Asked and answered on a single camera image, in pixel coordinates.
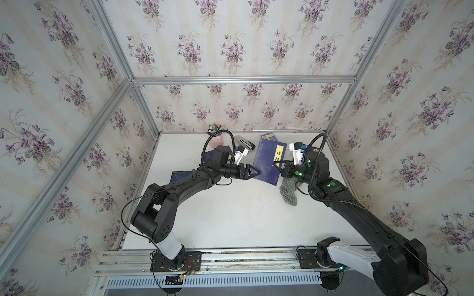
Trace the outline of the grey patterned cloth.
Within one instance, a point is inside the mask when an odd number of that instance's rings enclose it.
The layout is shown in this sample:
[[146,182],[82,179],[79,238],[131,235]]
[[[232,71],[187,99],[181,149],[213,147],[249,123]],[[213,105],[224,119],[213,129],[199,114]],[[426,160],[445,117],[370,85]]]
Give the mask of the grey patterned cloth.
[[297,206],[296,191],[298,189],[298,180],[293,178],[283,178],[279,191],[285,203],[290,206]]

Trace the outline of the blue book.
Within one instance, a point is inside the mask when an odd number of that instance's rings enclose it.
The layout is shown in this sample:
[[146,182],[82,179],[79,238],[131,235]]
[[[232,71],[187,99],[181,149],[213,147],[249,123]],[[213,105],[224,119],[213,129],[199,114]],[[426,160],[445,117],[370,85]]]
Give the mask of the blue book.
[[253,167],[256,168],[260,174],[256,176],[255,179],[276,186],[280,173],[274,167],[274,162],[285,158],[286,148],[286,143],[260,139],[253,163]]
[[192,171],[173,171],[170,177],[170,183],[176,183],[182,179],[191,176],[192,174]]
[[216,164],[215,152],[214,150],[210,150],[204,153],[204,161],[203,164],[206,166],[212,167]]

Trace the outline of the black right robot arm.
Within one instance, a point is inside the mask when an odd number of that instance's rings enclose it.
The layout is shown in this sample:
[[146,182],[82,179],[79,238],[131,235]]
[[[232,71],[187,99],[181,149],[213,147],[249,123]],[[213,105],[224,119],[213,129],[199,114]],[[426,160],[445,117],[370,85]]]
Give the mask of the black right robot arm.
[[295,143],[293,160],[273,166],[284,178],[308,185],[308,194],[343,217],[371,246],[364,252],[336,237],[317,244],[316,262],[322,268],[343,265],[375,281],[386,296],[408,296],[429,282],[427,250],[417,239],[406,239],[356,200],[349,189],[332,178],[321,148]]

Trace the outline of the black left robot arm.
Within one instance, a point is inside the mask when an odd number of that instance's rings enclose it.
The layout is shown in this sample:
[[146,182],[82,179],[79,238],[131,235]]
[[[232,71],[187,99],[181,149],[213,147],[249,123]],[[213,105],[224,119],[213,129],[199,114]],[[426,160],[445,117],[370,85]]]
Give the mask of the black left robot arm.
[[195,194],[210,189],[222,179],[250,180],[261,170],[250,164],[238,164],[235,151],[228,146],[217,146],[201,154],[201,163],[190,176],[159,186],[146,188],[131,217],[131,224],[168,260],[182,259],[185,248],[172,234],[178,206]]

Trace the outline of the grey black stapler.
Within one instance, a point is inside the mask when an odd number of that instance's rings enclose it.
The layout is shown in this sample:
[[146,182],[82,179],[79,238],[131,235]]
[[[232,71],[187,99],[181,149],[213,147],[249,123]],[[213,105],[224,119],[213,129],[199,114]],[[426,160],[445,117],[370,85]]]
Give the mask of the grey black stapler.
[[245,147],[247,150],[254,150],[256,148],[255,144],[252,143],[251,141],[247,140],[246,138],[243,138],[242,136],[235,136],[236,143],[239,146]]

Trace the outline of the colourful highlighter pack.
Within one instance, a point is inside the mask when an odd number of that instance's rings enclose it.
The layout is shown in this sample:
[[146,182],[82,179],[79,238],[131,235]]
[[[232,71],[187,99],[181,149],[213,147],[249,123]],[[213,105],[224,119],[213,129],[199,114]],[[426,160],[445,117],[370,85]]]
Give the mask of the colourful highlighter pack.
[[269,141],[278,141],[277,137],[275,136],[274,133],[265,133],[260,136],[261,139],[266,139]]

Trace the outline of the pink pen cup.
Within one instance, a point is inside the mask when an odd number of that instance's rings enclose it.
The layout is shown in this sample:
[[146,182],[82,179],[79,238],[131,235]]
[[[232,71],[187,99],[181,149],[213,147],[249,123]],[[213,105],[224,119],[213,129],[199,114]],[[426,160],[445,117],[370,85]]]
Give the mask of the pink pen cup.
[[223,134],[216,135],[210,141],[211,149],[215,149],[218,146],[224,146],[224,145],[225,145],[225,143],[224,143],[224,135]]

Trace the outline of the pens in cup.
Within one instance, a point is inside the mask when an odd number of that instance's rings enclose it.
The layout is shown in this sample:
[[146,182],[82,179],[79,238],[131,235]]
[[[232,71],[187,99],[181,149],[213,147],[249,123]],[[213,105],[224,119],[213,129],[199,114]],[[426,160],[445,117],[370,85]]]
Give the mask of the pens in cup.
[[222,125],[209,125],[208,126],[208,130],[207,130],[207,134],[209,136],[212,136],[213,134],[216,134],[216,136],[220,136],[221,135],[221,129],[222,129]]

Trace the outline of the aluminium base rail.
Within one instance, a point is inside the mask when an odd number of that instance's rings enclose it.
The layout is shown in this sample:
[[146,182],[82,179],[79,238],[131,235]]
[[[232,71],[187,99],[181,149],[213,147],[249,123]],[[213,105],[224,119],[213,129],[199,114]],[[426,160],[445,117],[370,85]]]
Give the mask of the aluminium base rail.
[[189,249],[179,267],[155,250],[105,252],[94,274],[91,294],[112,289],[258,287],[328,283],[331,276],[356,271],[373,278],[380,259],[367,245],[336,242],[334,259],[324,265],[316,247]]

